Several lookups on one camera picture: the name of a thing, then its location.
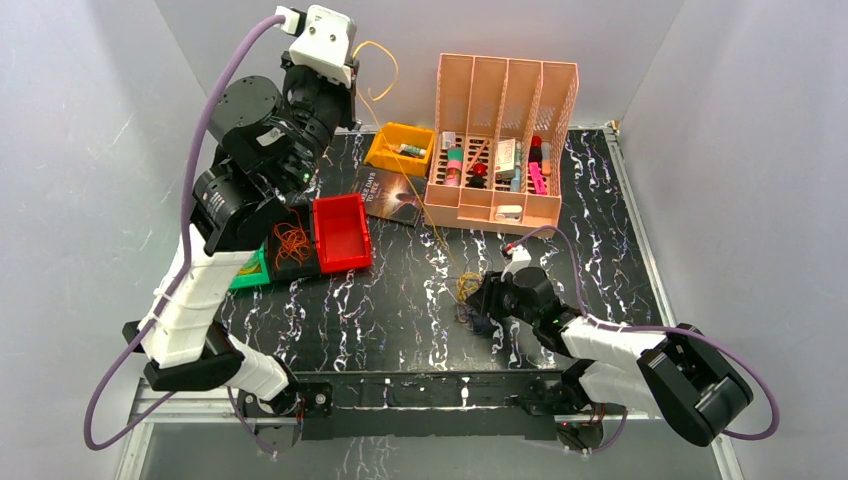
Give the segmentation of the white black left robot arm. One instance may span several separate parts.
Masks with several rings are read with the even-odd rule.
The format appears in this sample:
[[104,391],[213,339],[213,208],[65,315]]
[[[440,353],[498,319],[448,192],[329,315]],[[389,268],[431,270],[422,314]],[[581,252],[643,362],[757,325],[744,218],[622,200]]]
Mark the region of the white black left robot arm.
[[354,81],[282,63],[281,83],[226,77],[200,123],[217,143],[212,165],[188,174],[174,262],[151,311],[133,325],[144,375],[163,392],[226,386],[275,416],[294,411],[299,385],[285,362],[232,336],[215,318],[239,270],[303,190],[337,129],[355,126]]

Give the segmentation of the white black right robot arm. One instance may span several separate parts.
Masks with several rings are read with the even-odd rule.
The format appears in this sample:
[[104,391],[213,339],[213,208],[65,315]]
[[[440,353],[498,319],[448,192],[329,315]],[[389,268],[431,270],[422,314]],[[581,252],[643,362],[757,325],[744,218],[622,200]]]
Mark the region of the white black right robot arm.
[[479,316],[513,317],[539,343],[574,360],[562,380],[577,414],[600,403],[658,416],[687,442],[705,447],[754,400],[748,383],[693,326],[620,326],[562,301],[545,271],[489,272],[466,300]]

